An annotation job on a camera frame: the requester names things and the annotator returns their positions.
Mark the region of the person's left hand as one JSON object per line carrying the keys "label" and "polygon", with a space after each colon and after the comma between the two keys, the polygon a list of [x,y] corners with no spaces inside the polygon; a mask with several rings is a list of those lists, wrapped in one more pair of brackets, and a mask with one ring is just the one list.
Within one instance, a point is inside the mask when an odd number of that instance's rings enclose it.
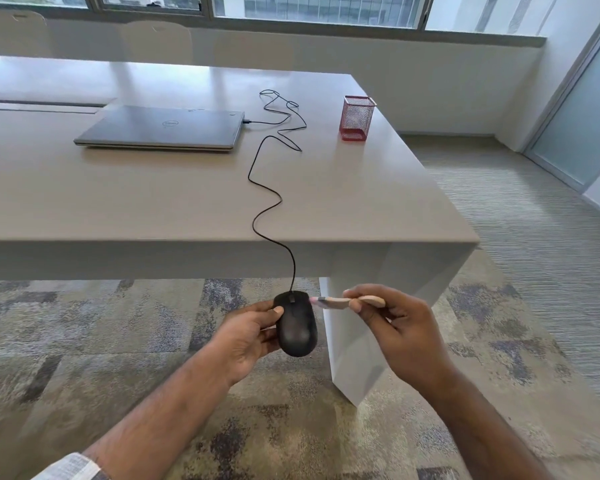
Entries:
{"label": "person's left hand", "polygon": [[276,325],[258,326],[244,307],[225,316],[204,351],[212,370],[230,388],[247,377],[259,359],[279,349]]}

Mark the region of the person's right hand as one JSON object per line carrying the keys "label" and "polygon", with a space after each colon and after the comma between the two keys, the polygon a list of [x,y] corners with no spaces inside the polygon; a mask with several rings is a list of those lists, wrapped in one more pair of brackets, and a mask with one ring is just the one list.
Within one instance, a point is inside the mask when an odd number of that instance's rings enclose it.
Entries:
{"label": "person's right hand", "polygon": [[398,378],[429,398],[455,375],[446,345],[432,309],[419,298],[380,284],[360,284],[344,291],[344,298],[377,296],[386,307],[373,316],[360,316],[366,323]]}

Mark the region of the small wooden brush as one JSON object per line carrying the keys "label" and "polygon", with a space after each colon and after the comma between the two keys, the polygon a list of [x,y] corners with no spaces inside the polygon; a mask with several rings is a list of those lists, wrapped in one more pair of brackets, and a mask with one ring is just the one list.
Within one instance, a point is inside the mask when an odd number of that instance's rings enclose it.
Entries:
{"label": "small wooden brush", "polygon": [[[386,307],[386,302],[383,298],[377,296],[360,296],[356,298],[362,303],[366,303],[369,306],[375,308],[384,308]],[[310,302],[312,305],[318,306],[323,309],[334,309],[334,310],[344,310],[350,308],[349,304],[351,302],[351,298],[334,298],[328,296],[320,296],[320,297],[310,297]]]}

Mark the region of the black computer mouse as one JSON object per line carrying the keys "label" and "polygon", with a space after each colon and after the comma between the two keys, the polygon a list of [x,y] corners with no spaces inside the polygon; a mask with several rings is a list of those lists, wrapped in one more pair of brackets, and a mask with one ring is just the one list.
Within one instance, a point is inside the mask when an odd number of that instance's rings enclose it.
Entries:
{"label": "black computer mouse", "polygon": [[295,358],[311,354],[318,342],[318,331],[309,294],[299,290],[286,291],[274,298],[273,305],[283,309],[276,322],[280,348]]}

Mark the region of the person's left forearm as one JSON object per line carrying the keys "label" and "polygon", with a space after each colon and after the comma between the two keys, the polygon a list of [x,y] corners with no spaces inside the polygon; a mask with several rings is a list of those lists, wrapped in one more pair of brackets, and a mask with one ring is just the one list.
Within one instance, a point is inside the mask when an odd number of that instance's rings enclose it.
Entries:
{"label": "person's left forearm", "polygon": [[209,344],[85,450],[110,480],[161,480],[227,395],[226,355]]}

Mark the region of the person's right forearm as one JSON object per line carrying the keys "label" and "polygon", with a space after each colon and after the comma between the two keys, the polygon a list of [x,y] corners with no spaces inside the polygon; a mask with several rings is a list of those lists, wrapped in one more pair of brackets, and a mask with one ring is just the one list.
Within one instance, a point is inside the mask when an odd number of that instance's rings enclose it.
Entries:
{"label": "person's right forearm", "polygon": [[460,371],[442,369],[415,388],[448,428],[473,480],[555,480]]}

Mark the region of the red mesh pen holder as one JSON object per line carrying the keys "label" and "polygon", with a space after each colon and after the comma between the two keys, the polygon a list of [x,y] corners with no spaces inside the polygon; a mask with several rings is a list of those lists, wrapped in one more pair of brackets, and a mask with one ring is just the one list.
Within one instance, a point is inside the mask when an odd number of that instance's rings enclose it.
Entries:
{"label": "red mesh pen holder", "polygon": [[369,96],[344,96],[338,129],[341,140],[366,142],[375,108],[376,103]]}

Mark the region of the grey closed laptop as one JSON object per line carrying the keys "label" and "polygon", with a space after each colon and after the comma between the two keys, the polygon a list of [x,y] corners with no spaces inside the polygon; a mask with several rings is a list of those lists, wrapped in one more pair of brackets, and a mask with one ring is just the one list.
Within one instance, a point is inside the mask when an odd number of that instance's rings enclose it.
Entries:
{"label": "grey closed laptop", "polygon": [[122,105],[73,142],[93,148],[228,153],[244,120],[242,111]]}

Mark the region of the white patterned sleeve cuff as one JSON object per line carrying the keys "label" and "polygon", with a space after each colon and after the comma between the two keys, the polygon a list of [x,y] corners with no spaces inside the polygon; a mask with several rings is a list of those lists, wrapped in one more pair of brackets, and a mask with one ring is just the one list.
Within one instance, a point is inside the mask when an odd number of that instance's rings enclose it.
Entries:
{"label": "white patterned sleeve cuff", "polygon": [[73,452],[50,464],[31,480],[111,480],[101,467],[87,456]]}

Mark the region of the white chair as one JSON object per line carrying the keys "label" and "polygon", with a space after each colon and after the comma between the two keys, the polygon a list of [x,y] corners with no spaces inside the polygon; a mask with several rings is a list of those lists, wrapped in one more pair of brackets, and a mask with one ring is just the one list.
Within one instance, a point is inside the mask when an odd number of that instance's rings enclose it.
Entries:
{"label": "white chair", "polygon": [[141,20],[120,25],[119,31],[128,61],[194,64],[191,31],[181,24]]}
{"label": "white chair", "polygon": [[30,10],[0,9],[0,55],[52,58],[46,19]]}

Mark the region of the frosted glass door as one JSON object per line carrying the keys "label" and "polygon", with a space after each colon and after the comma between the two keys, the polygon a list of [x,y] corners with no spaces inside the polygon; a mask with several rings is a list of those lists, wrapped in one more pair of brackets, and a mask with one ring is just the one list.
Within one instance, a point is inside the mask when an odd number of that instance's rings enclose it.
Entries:
{"label": "frosted glass door", "polygon": [[524,156],[581,194],[600,177],[600,39]]}

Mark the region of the window frame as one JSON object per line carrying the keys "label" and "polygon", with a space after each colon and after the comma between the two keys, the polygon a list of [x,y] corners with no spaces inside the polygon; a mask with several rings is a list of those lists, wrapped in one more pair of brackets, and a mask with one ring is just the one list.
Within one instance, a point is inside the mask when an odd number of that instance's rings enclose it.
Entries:
{"label": "window frame", "polygon": [[199,0],[198,9],[181,9],[158,6],[129,6],[105,0],[83,0],[84,5],[60,5],[33,1],[3,1],[0,9],[32,10],[53,20],[85,22],[128,23],[136,21],[174,22],[186,28],[216,29],[222,31],[262,32],[302,36],[327,36],[339,38],[364,38],[396,41],[436,42],[499,47],[543,48],[546,37],[519,34],[496,34],[428,29],[429,15],[434,0],[423,0],[417,9],[415,25],[393,27],[389,25],[362,25],[336,23],[326,20],[310,22],[298,19],[248,18],[220,16],[215,0]]}

